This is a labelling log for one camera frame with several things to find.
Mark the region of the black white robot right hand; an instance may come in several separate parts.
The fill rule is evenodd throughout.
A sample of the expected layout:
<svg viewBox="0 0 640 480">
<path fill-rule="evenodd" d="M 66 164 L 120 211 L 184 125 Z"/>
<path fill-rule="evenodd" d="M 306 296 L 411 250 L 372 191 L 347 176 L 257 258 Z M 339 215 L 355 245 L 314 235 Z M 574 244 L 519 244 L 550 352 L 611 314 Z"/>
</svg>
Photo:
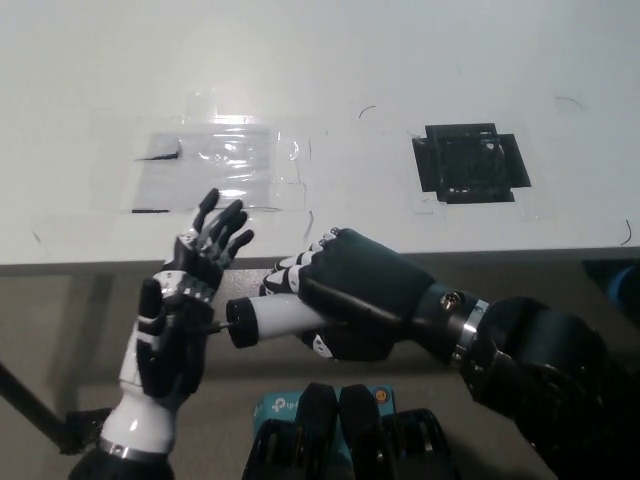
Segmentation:
<svg viewBox="0 0 640 480">
<path fill-rule="evenodd" d="M 348 228 L 334 228 L 308 251 L 280 261 L 260 293 L 294 294 L 327 318 L 300 339 L 339 361 L 382 361 L 396 343 L 412 341 L 449 363 L 469 348 L 488 308 Z"/>
</svg>

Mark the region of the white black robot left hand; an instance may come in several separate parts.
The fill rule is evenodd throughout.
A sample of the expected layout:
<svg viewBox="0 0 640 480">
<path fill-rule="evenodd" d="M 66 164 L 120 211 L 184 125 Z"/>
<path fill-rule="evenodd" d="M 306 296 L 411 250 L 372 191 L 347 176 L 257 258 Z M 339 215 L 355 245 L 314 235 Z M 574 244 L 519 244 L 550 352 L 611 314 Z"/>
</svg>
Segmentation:
<svg viewBox="0 0 640 480">
<path fill-rule="evenodd" d="M 120 458 L 155 461 L 174 448 L 177 412 L 199 387 L 212 306 L 225 270 L 254 236 L 239 200 L 221 213 L 212 189 L 176 236 L 168 258 L 142 283 L 120 371 L 122 398 L 104 423 L 100 446 Z"/>
</svg>

